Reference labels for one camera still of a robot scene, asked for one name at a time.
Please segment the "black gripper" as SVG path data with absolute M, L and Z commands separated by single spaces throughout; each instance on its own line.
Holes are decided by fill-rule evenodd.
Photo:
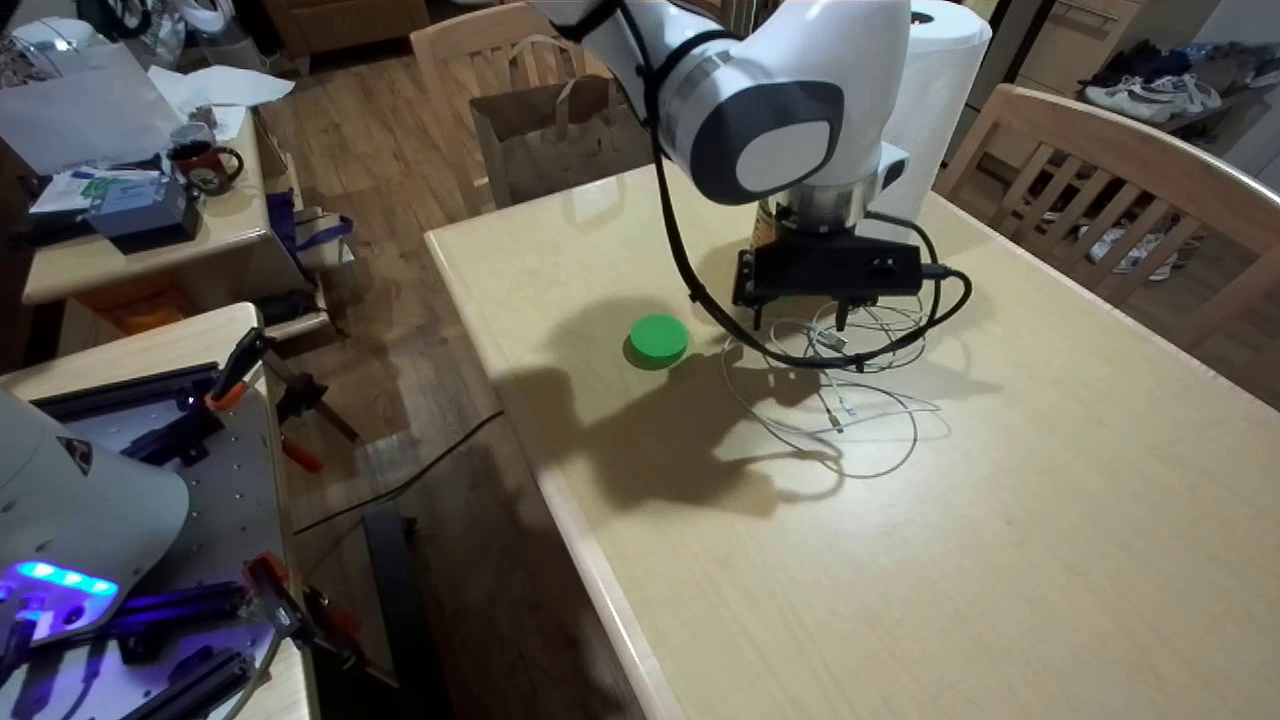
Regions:
M 924 260 L 913 246 L 876 238 L 803 238 L 786 234 L 752 246 L 737 260 L 731 301 L 752 310 L 752 329 L 768 326 L 768 305 L 786 295 L 835 301 L 833 329 L 848 332 L 852 305 L 881 295 L 915 295 L 924 287 Z

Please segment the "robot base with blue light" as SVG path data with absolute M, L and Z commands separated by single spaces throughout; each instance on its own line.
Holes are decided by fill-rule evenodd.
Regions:
M 169 558 L 187 484 L 0 392 L 0 599 L 33 643 L 92 636 Z

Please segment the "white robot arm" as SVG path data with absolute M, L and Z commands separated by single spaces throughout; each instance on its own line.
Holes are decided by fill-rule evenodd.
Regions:
M 924 287 L 913 246 L 857 234 L 906 163 L 889 119 L 913 0 L 778 0 L 747 35 L 676 0 L 528 4 L 616 78 L 656 162 L 703 202 L 778 203 L 778 238 L 737 260 L 737 310 L 799 295 L 848 313 Z

